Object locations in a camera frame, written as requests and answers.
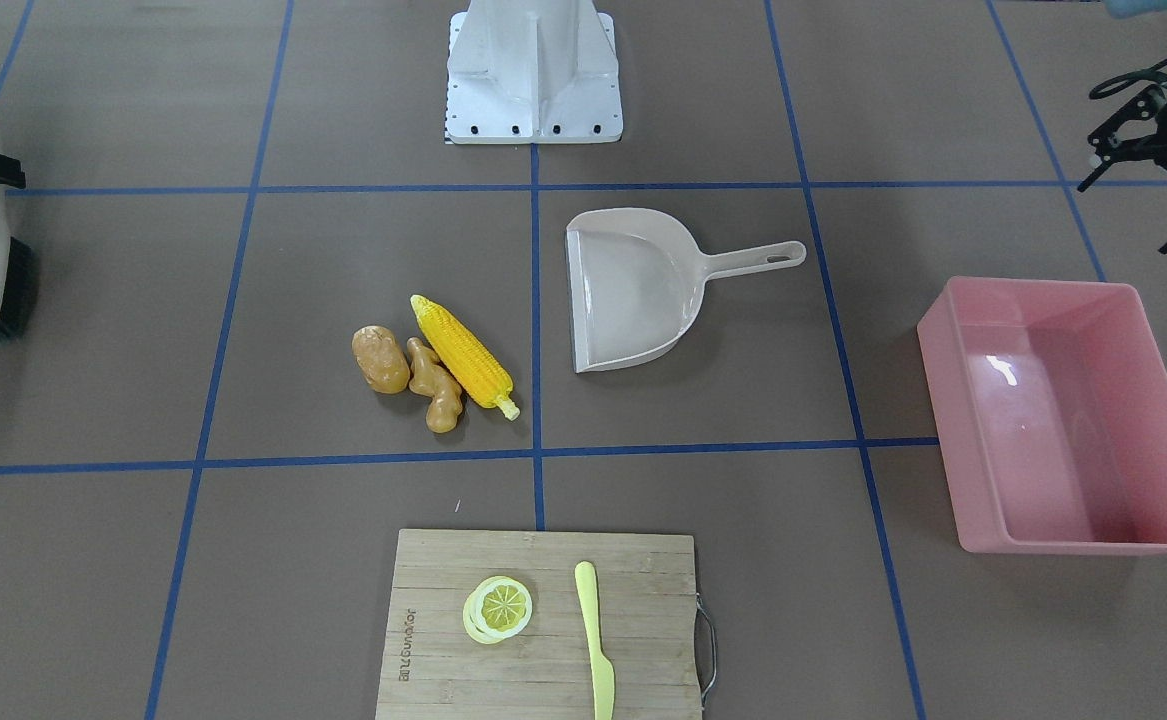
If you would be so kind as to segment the brown potato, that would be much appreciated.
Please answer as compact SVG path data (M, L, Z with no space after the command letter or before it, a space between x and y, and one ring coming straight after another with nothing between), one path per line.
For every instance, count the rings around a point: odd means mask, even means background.
M408 387L411 369L394 333L383 326L365 326L352 333L351 350L359 373L379 394L397 394Z

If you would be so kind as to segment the tan ginger root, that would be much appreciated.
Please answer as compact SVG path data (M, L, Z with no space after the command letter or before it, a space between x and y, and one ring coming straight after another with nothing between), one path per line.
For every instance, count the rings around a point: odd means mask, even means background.
M428 429L435 434L455 429L464 414L463 387L443 365L440 355L422 340L408 338L406 355L411 369L410 391L429 400L426 413Z

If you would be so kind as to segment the yellow corn cob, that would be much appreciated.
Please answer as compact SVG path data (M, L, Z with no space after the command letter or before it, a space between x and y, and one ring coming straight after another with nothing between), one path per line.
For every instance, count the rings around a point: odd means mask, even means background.
M410 306L422 336L473 401L499 410L509 421L518 419L522 411L513 401L513 377L499 359L443 305L415 293Z

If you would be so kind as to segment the beige plastic dustpan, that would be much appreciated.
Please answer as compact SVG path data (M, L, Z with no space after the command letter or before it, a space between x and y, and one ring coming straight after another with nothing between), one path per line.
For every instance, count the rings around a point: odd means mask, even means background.
M584 211L566 224L574 373L612 372L673 350L717 279L794 268L802 242L720 254L699 249L689 228L664 211Z

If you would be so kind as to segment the pink plastic bin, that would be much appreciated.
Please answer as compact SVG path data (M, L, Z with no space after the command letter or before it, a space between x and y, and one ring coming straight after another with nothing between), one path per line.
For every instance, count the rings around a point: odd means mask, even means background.
M917 326L971 553L1167 553L1167 369L1128 284L953 277Z

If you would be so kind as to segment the yellow lemon slices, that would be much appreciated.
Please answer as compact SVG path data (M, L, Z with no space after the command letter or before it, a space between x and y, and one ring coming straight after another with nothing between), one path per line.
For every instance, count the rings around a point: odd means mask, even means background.
M533 607L531 592L519 580L490 576L464 597L460 618L474 642L499 644L527 628Z

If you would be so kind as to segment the bamboo cutting board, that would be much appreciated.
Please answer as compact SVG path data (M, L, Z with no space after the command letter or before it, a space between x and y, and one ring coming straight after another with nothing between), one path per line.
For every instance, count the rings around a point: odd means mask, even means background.
M696 547L689 536L404 529L379 671L378 719L592 719L595 697L575 569L595 566L598 650L616 719L699 719ZM527 587L523 632L464 629L491 576Z

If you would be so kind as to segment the yellow plastic knife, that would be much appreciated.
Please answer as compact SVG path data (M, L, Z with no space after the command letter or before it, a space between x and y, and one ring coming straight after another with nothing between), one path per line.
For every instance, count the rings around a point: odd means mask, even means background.
M576 597L584 618L584 632L589 662L593 695L593 719L614 719L616 702L616 673L609 656L603 652L598 569L591 561L575 565Z

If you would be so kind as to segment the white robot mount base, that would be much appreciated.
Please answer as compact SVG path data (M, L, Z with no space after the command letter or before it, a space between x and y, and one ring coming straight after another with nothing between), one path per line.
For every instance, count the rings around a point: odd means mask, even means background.
M447 142L624 135L614 19L592 1L473 1L450 15L447 50Z

